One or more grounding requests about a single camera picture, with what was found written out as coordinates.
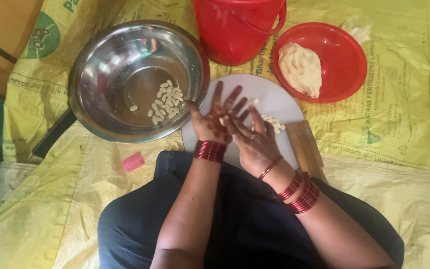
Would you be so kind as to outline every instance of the red glass bangle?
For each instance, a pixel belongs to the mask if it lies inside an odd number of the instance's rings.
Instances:
[[[265,177],[266,174],[268,174],[268,172],[270,172],[270,170],[275,166],[275,164],[277,164],[281,159],[283,159],[282,155],[278,155],[275,160],[265,169],[265,171],[263,171],[263,173],[261,173],[261,175],[258,177],[259,180],[263,180],[263,178]]]
[[[212,162],[223,163],[226,144],[210,141],[197,141],[194,149],[194,158],[205,159]]]
[[[306,179],[306,184],[301,195],[293,202],[287,204],[294,214],[301,214],[310,210],[318,201],[320,189],[311,180]]]
[[[296,190],[300,187],[300,185],[302,184],[302,180],[303,175],[301,174],[301,172],[297,171],[290,185],[283,192],[277,194],[275,196],[275,199],[277,199],[278,201],[284,201],[290,198],[290,196],[293,195],[293,193],[295,193]]]

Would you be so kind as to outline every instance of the green circle logo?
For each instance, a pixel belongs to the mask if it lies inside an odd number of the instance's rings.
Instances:
[[[44,12],[39,12],[33,33],[21,54],[22,59],[44,58],[55,52],[61,42],[61,33],[54,20]]]

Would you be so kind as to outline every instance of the pink cap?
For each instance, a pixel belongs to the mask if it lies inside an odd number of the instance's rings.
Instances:
[[[145,164],[144,156],[142,156],[140,152],[137,152],[136,154],[129,156],[122,161],[122,166],[127,172],[137,169],[144,164]]]

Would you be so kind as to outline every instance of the white cutting board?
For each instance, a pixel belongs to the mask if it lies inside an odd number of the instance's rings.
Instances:
[[[247,97],[248,102],[245,108],[248,107],[249,104],[253,104],[257,107],[260,114],[270,115],[273,118],[278,119],[280,124],[304,120],[300,107],[298,107],[295,100],[282,87],[269,79],[248,74],[223,76],[212,81],[208,87],[207,96],[200,107],[202,115],[206,115],[210,111],[212,96],[215,92],[215,87],[220,80],[224,83],[222,103],[237,85],[241,85],[243,90],[238,96],[237,102],[243,97]],[[253,99],[255,98],[260,100],[258,104],[253,103]],[[247,125],[248,128],[253,126],[251,116],[248,116],[244,121],[244,124]],[[298,163],[296,162],[295,154],[291,149],[290,140],[288,140],[286,131],[280,131],[280,134],[276,135],[276,143],[278,144],[280,153],[293,168],[297,169]],[[193,152],[195,149],[195,143],[197,142],[197,135],[192,127],[192,120],[189,120],[182,126],[182,140],[185,150],[187,152]],[[242,168],[239,155],[240,150],[236,144],[232,142],[228,145],[224,161],[238,168]]]

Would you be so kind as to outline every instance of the woman's left hand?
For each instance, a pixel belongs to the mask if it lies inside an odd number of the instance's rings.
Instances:
[[[229,144],[232,141],[232,137],[225,126],[221,124],[221,120],[223,120],[223,116],[226,115],[229,110],[231,110],[232,115],[238,114],[242,107],[247,103],[248,99],[243,97],[240,102],[232,108],[236,98],[242,91],[242,86],[239,85],[232,91],[222,106],[222,90],[223,82],[219,81],[212,98],[211,109],[205,116],[200,114],[200,111],[194,102],[185,101],[192,115],[192,125],[195,133],[201,141],[211,141],[220,144]],[[245,110],[238,119],[243,122],[247,116],[248,110]]]

